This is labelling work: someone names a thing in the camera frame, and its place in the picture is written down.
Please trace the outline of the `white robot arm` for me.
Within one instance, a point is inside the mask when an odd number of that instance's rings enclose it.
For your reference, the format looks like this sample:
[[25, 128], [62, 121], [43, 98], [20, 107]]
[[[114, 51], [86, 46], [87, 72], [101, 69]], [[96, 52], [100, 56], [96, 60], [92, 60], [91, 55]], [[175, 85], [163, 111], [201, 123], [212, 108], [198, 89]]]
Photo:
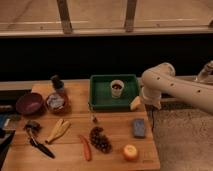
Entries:
[[143, 87], [140, 95], [130, 103], [130, 110], [141, 104], [161, 109], [161, 94], [169, 94], [206, 113], [213, 115], [213, 86], [186, 81], [175, 76], [175, 68], [170, 63], [161, 63], [142, 73]]

